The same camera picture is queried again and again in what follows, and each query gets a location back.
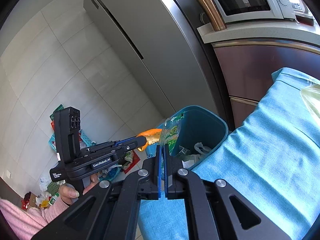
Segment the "thermos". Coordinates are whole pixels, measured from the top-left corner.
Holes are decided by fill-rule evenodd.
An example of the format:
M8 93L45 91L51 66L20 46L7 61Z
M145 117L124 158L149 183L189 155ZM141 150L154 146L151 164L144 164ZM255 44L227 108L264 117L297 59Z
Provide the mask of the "thermos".
M197 0L197 2L205 11L213 29L216 32L227 28L226 23L224 22L216 4L214 3L214 0Z

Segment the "blue trash can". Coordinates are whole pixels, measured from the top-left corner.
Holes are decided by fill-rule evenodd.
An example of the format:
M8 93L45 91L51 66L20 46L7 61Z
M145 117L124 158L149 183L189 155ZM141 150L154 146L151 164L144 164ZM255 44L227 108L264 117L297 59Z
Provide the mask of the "blue trash can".
M226 139L228 135L227 124L220 117L201 106L186 106L170 118L183 112L184 118L182 119L180 135L171 155L175 156L179 153L179 146L190 149L192 154L199 154L194 146L196 143L202 142L204 146L212 149L212 151L207 154L208 157L218 149ZM146 150L147 155L148 151L152 151L154 154L155 146L149 147L147 147ZM199 163L196 163L190 169L193 169Z

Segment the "kitchen counter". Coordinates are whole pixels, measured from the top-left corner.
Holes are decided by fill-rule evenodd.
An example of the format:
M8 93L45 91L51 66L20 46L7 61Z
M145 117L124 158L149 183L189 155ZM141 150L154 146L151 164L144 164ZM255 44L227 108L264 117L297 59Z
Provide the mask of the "kitchen counter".
M320 47L320 27L284 20L259 20L231 23L215 32L210 23L197 28L204 43L243 38L280 38L307 42Z

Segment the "fingernail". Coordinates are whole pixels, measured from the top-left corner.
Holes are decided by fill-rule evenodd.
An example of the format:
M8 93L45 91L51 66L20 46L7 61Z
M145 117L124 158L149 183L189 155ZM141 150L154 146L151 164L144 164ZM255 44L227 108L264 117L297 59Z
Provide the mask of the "fingernail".
M76 190L70 190L70 196L71 197L79 197L79 192Z

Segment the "pink sleeve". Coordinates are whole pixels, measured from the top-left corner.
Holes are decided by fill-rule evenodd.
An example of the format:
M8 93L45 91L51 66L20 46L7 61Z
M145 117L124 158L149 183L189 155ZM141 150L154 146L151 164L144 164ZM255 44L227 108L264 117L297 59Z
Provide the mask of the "pink sleeve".
M7 200L0 199L0 210L20 240L30 240L38 231L65 211L68 206L59 197L45 210L30 208L25 212Z

